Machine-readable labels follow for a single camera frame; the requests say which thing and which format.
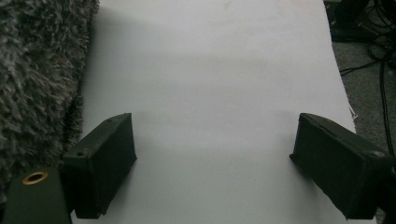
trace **white sheet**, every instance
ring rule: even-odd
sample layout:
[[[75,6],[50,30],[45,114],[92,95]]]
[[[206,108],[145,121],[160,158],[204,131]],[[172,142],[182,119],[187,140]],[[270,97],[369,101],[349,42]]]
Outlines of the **white sheet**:
[[[95,27],[84,134],[132,112],[138,161],[74,223],[346,223],[289,159],[301,112],[354,130],[320,0],[102,0]]]

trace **gray fur blanket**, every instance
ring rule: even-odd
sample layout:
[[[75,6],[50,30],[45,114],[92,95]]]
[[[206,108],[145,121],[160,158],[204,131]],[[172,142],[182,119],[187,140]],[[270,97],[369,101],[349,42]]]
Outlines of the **gray fur blanket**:
[[[0,204],[12,177],[56,166],[78,140],[98,0],[0,0]]]

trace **gray fuzzy rug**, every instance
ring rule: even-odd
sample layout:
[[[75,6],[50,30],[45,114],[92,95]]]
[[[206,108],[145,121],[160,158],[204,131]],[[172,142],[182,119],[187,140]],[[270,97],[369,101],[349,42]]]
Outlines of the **gray fuzzy rug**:
[[[0,0],[0,204],[12,177],[56,166],[78,140],[98,0]]]

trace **white surface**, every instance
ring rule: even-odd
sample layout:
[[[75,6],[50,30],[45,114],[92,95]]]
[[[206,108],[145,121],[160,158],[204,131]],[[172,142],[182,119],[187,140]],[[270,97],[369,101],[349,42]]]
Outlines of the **white surface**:
[[[289,159],[301,112],[354,129],[320,0],[102,0],[95,27],[84,134],[132,112],[138,161],[74,223],[346,223]]]

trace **fluffy gray fabric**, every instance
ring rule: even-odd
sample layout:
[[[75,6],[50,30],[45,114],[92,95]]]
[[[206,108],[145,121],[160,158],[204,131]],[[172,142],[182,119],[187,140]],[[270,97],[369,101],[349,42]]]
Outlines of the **fluffy gray fabric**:
[[[13,176],[59,165],[78,140],[98,0],[0,0],[0,203]]]

